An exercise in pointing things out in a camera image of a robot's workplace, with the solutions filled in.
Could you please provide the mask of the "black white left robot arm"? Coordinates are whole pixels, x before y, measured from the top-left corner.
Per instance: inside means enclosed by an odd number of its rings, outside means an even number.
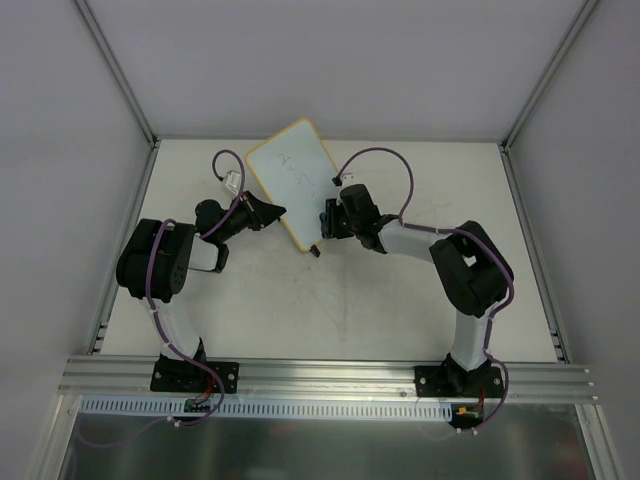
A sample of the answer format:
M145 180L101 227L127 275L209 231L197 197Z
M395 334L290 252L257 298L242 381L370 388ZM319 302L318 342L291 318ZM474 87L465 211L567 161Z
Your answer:
M118 259L116 281L148 309L161 339L153 391L196 392L218 385L208 371L204 342L179 298L187 273L222 272L229 239L245 229L261 231L285 213L284 207L245 191L227 209L213 199L200 202L193 224L138 222Z

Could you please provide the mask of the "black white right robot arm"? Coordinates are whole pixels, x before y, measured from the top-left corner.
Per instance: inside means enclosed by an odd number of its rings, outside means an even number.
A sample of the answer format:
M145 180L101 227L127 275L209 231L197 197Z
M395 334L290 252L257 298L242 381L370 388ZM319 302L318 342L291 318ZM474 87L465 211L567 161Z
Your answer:
M368 250L434 265L456 324L452 347L427 384L445 395L473 395L492 368L490 323L514 296L513 271L485 229L474 220L440 229L381 214L362 184L326 200L319 219L325 239L354 237Z

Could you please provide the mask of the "blue black whiteboard eraser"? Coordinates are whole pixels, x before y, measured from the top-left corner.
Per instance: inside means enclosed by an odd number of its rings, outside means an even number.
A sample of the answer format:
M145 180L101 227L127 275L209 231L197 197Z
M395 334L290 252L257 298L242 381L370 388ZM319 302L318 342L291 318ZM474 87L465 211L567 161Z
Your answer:
M330 239L332 237L330 220L326 212L319 214L319 220L321 224L321 235L323 239Z

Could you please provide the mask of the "yellow framed whiteboard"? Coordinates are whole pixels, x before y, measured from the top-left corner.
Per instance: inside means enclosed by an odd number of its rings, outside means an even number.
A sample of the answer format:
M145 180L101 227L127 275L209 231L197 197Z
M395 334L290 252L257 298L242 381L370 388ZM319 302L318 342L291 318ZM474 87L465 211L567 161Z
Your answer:
M315 252L322 240L320 214L336 196L338 169L313 123L302 118L250 150L245 163L281 217L297 247Z

